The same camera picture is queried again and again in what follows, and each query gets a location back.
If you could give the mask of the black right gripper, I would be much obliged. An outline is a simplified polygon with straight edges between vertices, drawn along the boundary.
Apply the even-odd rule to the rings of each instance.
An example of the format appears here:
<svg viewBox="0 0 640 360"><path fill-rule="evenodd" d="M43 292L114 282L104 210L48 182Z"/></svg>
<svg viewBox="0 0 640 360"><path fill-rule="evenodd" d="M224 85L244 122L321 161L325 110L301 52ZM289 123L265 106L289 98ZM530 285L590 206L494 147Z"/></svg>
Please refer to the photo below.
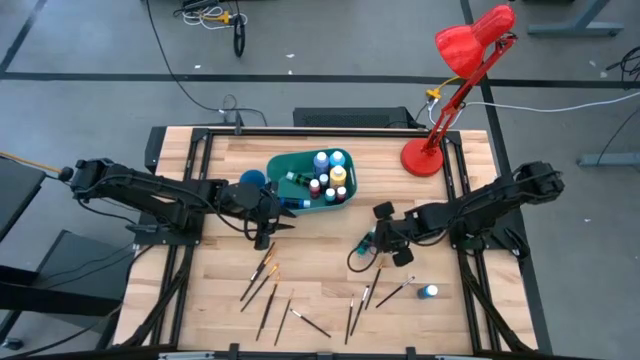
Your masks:
<svg viewBox="0 0 640 360"><path fill-rule="evenodd" d="M369 231L368 236L374 239L374 245L368 246L372 255L390 253L396 267L403 267L414 260L409 245L416 240L418 224L411 215L404 219L394 220L395 210L391 202L384 202L373 208L377 219L376 227Z"/></svg>

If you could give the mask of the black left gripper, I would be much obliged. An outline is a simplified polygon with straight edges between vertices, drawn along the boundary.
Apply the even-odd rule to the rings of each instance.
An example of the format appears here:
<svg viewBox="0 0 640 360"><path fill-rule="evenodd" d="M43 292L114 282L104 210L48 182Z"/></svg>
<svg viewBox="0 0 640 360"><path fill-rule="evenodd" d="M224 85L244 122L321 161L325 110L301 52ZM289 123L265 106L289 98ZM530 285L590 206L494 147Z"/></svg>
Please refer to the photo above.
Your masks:
<svg viewBox="0 0 640 360"><path fill-rule="evenodd" d="M287 207L279 206L279 200L273 190L272 183L260 189L260 200L254 213L256 234L254 249L266 250L270 246L270 237L276 231L294 229L294 225L279 223L279 217L295 218L296 215Z"/></svg>

